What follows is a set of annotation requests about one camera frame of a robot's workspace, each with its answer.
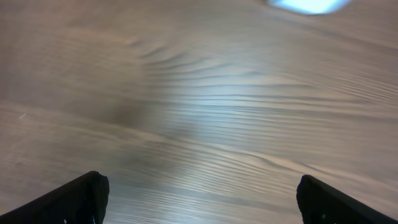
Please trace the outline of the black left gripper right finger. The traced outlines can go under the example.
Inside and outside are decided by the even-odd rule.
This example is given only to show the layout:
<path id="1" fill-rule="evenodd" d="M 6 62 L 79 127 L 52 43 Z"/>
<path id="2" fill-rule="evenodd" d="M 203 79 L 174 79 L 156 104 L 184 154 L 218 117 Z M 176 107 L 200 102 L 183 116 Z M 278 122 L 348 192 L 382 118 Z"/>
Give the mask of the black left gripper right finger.
<path id="1" fill-rule="evenodd" d="M 397 224 L 311 175 L 302 176 L 296 199 L 304 224 Z"/>

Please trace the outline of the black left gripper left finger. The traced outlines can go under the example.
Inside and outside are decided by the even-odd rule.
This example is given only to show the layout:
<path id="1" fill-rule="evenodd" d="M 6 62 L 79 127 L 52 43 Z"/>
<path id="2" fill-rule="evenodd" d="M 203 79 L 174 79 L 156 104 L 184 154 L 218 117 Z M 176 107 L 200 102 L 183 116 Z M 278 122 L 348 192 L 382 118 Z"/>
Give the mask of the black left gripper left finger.
<path id="1" fill-rule="evenodd" d="M 106 215 L 108 196 L 108 178 L 97 171 L 90 171 L 1 215 L 1 224 L 102 224 Z"/>

